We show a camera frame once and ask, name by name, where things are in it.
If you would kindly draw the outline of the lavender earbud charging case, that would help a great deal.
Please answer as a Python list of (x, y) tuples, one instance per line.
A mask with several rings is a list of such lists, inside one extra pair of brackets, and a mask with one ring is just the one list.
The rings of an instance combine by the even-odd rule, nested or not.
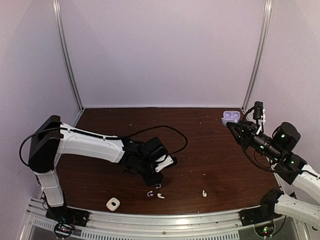
[(226, 127), (228, 122), (238, 123), (241, 118), (241, 113), (236, 110), (226, 110), (223, 112), (221, 124)]

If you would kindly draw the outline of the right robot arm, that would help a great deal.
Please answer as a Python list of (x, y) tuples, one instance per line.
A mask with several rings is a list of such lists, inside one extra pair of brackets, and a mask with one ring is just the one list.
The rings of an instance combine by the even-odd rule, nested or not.
[[(320, 175), (302, 157), (293, 153), (301, 138), (298, 130), (289, 122), (282, 122), (267, 136), (258, 131), (252, 121), (230, 122), (226, 127), (245, 153), (249, 147), (270, 160), (270, 167), (253, 160), (259, 169), (277, 174), (287, 184), (308, 193), (316, 201), (320, 200)], [(316, 229), (320, 228), (320, 206), (298, 200), (283, 191), (269, 190), (260, 200), (256, 210), (259, 220), (266, 221), (275, 215), (285, 215)]]

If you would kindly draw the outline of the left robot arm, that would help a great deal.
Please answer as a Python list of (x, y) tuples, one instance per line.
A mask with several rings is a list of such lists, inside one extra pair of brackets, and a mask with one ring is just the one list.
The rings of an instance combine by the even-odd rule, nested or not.
[(72, 218), (55, 170), (56, 155), (79, 155), (122, 164), (142, 176), (147, 186), (160, 184), (162, 169), (174, 163), (158, 137), (134, 141), (74, 128), (50, 116), (31, 137), (28, 166), (36, 174), (52, 213), (61, 222)]

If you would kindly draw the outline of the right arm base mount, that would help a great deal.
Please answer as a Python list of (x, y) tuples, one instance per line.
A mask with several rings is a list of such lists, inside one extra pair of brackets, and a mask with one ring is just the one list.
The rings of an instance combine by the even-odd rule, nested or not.
[(287, 219), (285, 217), (282, 225), (276, 227), (275, 219), (282, 215), (275, 213), (275, 204), (283, 194), (280, 190), (271, 189), (261, 198), (259, 206), (240, 210), (238, 214), (242, 226), (253, 225), (255, 233), (264, 239), (275, 236)]

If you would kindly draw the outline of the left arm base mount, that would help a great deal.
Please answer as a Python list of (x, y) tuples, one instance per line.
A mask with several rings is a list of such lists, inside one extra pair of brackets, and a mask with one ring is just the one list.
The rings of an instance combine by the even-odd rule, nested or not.
[(67, 207), (65, 203), (59, 207), (51, 207), (46, 199), (44, 199), (42, 206), (46, 209), (45, 216), (56, 222), (53, 233), (59, 239), (70, 237), (77, 226), (87, 226), (90, 214), (86, 210)]

